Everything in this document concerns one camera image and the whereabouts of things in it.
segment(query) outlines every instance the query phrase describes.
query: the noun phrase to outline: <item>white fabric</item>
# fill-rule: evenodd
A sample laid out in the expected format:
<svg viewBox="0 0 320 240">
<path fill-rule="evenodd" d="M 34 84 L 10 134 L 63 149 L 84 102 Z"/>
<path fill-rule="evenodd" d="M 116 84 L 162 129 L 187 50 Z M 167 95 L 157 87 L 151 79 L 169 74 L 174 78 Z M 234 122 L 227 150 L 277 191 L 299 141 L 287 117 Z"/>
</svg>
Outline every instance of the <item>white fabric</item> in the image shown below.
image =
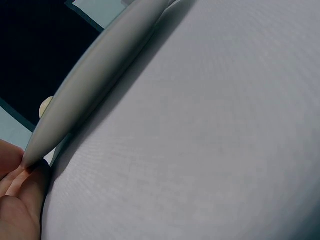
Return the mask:
<svg viewBox="0 0 320 240">
<path fill-rule="evenodd" d="M 43 239 L 311 236 L 319 10 L 319 0 L 173 6 L 59 159 Z"/>
</svg>

